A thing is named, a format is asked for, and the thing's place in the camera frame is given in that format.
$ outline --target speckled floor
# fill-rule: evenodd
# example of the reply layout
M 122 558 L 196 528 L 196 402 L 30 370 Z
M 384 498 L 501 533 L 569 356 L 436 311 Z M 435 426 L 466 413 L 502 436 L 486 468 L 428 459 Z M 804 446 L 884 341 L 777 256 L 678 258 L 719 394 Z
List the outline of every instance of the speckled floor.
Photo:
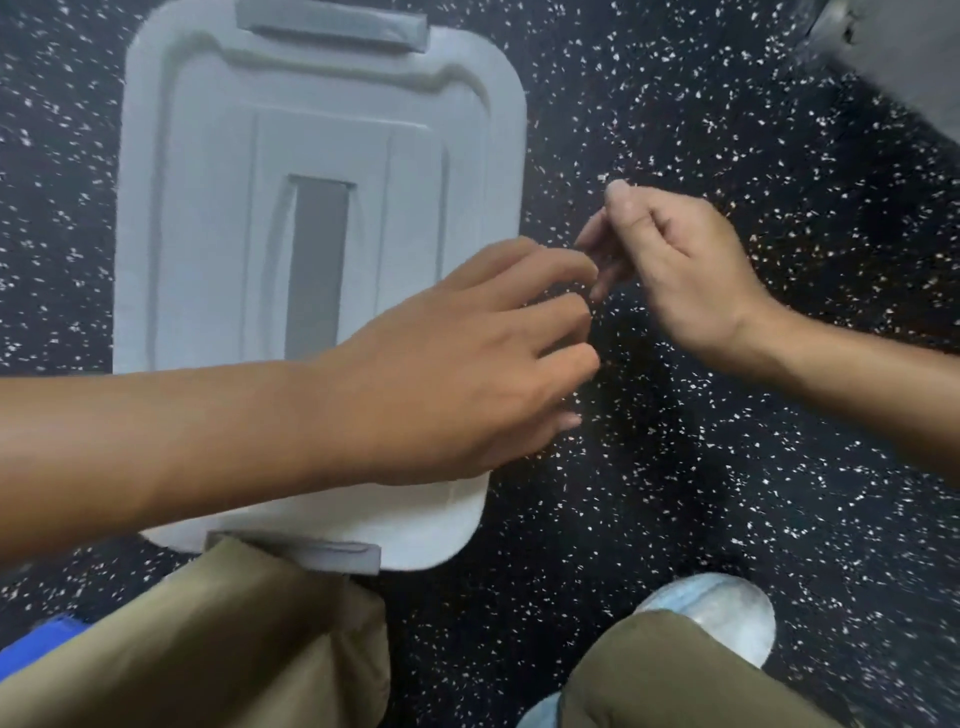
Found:
M 0 372 L 109 362 L 123 51 L 154 0 L 0 0 Z M 369 2 L 383 5 L 387 3 Z M 813 0 L 396 4 L 490 37 L 529 94 L 523 232 L 568 244 L 610 174 L 706 193 L 799 310 L 960 351 L 960 152 L 797 62 Z M 497 473 L 476 537 L 373 580 L 390 726 L 509 726 L 675 576 L 768 590 L 768 671 L 867 725 L 960 723 L 958 496 L 882 444 L 598 312 L 587 424 Z M 179 562 L 122 539 L 0 577 L 0 643 L 98 619 Z

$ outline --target olive green pants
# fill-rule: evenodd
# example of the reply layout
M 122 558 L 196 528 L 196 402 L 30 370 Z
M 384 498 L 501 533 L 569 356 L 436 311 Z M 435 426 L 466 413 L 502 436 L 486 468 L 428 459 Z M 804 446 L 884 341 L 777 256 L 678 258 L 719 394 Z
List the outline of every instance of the olive green pants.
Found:
M 0 683 L 2 728 L 374 728 L 383 602 L 224 541 Z M 835 728 L 668 612 L 624 619 L 573 671 L 563 728 Z

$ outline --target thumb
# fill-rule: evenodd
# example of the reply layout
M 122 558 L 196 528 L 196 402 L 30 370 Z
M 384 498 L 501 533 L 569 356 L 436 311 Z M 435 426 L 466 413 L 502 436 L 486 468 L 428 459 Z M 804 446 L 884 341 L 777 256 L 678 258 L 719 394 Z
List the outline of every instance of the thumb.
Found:
M 637 268 L 642 269 L 651 257 L 677 252 L 663 239 L 643 189 L 614 180 L 607 187 L 606 208 L 613 230 Z

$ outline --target hand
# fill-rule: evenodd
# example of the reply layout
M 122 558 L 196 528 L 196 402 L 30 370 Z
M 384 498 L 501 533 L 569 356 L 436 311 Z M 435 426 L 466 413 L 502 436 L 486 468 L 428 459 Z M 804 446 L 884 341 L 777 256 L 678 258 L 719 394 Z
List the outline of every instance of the hand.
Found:
M 576 247 L 601 265 L 593 301 L 639 274 L 677 344 L 721 370 L 749 370 L 758 325 L 785 311 L 756 277 L 733 225 L 706 200 L 617 180 Z
M 330 391 L 311 408 L 337 423 L 330 436 L 353 469 L 347 480 L 474 476 L 579 425 L 564 398 L 600 365 L 586 343 L 587 303 L 569 293 L 523 306 L 596 277 L 582 253 L 507 240 L 319 357 L 311 367 Z

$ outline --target plastic container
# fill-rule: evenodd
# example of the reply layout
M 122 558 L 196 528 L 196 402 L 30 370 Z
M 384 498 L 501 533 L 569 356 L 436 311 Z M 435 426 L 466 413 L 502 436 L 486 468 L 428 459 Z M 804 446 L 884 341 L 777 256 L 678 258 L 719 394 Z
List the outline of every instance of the plastic container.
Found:
M 344 341 L 517 234 L 525 149 L 523 89 L 479 36 L 315 0 L 169 3 L 127 55 L 113 371 Z M 467 543 L 488 480 L 361 485 L 145 535 L 199 552 L 211 531 L 290 534 L 426 569 Z

